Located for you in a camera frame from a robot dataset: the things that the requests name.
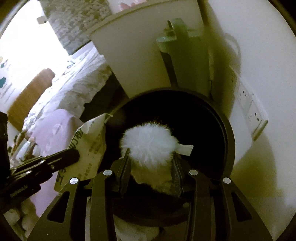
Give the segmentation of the white fluffy pompom trash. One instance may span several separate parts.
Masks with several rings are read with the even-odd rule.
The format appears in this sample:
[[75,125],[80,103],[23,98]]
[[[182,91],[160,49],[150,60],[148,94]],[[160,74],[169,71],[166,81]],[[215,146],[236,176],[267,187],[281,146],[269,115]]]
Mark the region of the white fluffy pompom trash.
[[168,127],[144,123],[125,131],[120,141],[121,155],[128,154],[131,175],[137,184],[153,190],[173,193],[171,167],[174,154],[190,156],[193,145],[182,145]]

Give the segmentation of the white wall power strip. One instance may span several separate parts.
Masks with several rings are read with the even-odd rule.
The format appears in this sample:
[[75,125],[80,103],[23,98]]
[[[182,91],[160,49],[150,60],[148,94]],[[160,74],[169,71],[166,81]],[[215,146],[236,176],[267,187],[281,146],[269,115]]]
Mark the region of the white wall power strip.
[[268,124],[268,115],[247,81],[229,65],[230,88],[238,101],[252,140],[255,142]]

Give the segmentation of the white bedside cabinet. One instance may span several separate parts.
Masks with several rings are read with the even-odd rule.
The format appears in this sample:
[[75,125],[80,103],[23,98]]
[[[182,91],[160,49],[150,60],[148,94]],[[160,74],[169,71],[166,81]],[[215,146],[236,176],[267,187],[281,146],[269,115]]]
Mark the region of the white bedside cabinet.
[[148,1],[109,16],[88,31],[129,97],[171,87],[156,39],[163,35],[167,21],[176,18],[201,30],[205,41],[196,1]]

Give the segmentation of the black round trash bin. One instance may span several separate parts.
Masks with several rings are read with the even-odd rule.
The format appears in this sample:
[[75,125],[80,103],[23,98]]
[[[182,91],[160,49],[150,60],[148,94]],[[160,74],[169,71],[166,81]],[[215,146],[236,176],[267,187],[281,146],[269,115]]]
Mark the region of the black round trash bin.
[[[148,121],[168,127],[179,142],[194,146],[190,156],[174,154],[180,155],[182,166],[202,173],[207,168],[217,172],[227,157],[234,159],[234,135],[224,114],[201,94],[162,89],[129,100],[108,120],[102,167],[110,168],[119,160],[124,132]],[[113,213],[125,221],[146,226],[171,226],[188,220],[189,199],[173,163],[171,175],[173,193],[158,192],[149,185],[136,183],[130,162],[130,170],[118,180],[119,190],[112,192]]]

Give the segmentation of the lilac tablecloth round table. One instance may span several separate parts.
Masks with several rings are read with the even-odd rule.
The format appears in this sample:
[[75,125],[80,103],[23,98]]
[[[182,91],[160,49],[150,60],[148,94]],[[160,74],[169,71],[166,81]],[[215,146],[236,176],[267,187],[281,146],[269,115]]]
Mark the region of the lilac tablecloth round table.
[[[67,110],[57,109],[37,123],[31,136],[35,138],[40,154],[45,157],[67,149],[76,130],[83,124],[83,121]],[[57,174],[53,173],[48,181],[41,184],[41,190],[31,197],[38,217],[58,194],[54,190]]]

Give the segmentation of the wooden bed footboard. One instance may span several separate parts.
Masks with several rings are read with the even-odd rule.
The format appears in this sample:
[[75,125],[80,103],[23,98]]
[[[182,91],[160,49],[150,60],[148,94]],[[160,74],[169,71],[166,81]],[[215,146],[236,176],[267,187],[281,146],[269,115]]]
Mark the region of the wooden bed footboard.
[[25,118],[36,104],[44,91],[52,86],[55,73],[50,69],[43,69],[16,97],[8,109],[8,121],[19,132],[22,131]]

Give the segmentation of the bed with white duvet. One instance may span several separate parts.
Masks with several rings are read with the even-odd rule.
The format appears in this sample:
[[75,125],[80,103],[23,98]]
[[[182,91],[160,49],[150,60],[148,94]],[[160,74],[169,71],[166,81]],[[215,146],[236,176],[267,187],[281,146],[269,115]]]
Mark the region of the bed with white duvet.
[[85,107],[106,84],[112,71],[105,57],[89,42],[69,57],[65,72],[52,80],[26,116],[22,130],[32,133],[37,124],[57,109],[80,118]]

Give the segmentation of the green slim appliance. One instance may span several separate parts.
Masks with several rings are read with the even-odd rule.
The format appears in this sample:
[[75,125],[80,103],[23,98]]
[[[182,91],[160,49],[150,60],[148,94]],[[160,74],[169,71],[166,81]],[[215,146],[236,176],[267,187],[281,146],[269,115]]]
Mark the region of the green slim appliance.
[[156,42],[171,86],[208,97],[211,88],[209,55],[202,31],[189,28],[181,18],[167,23]]

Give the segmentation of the white printed paper bag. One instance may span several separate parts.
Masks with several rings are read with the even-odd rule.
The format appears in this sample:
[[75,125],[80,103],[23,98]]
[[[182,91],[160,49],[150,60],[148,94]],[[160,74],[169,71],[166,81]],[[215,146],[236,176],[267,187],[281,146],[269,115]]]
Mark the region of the white printed paper bag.
[[68,147],[79,152],[79,161],[58,172],[55,191],[61,191],[72,178],[84,181],[96,176],[106,151],[105,124],[111,117],[111,114],[104,113],[77,129]]

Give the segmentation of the grey patterned headboard pillow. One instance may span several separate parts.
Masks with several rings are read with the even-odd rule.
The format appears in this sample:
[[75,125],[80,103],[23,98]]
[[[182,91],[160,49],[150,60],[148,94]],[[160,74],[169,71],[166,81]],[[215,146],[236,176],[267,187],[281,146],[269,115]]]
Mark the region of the grey patterned headboard pillow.
[[108,1],[40,1],[43,12],[63,48],[69,55],[87,44],[86,31],[112,15]]

